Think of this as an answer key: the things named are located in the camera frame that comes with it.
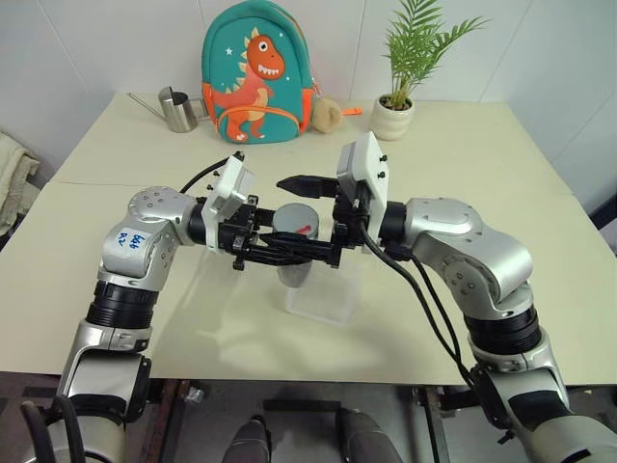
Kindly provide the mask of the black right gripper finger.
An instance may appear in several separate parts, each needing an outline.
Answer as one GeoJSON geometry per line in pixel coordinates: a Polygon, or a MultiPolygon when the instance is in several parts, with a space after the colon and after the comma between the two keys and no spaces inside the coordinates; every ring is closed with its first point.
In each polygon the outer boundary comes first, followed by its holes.
{"type": "Polygon", "coordinates": [[[334,198],[338,181],[330,177],[297,175],[279,180],[276,186],[303,198],[334,198]]]}
{"type": "Polygon", "coordinates": [[[328,256],[333,248],[330,242],[311,239],[304,234],[292,232],[263,233],[261,240],[270,247],[294,256],[328,256]]]}

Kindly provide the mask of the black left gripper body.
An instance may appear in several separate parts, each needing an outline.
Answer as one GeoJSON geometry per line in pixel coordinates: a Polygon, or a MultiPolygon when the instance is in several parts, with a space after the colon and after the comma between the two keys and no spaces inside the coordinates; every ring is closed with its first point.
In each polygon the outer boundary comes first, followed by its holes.
{"type": "Polygon", "coordinates": [[[218,227],[218,250],[234,256],[232,268],[243,271],[245,258],[251,250],[259,229],[256,211],[259,197],[250,195],[243,204],[224,219],[218,227]]]}

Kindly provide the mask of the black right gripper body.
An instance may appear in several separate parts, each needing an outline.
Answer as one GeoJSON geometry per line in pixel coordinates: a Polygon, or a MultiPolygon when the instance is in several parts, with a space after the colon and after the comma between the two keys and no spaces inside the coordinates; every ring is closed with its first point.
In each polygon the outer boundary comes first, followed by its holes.
{"type": "Polygon", "coordinates": [[[361,227],[368,224],[368,190],[364,185],[358,185],[349,199],[342,187],[337,185],[334,199],[330,266],[339,268],[344,249],[354,249],[364,244],[361,227]]]}

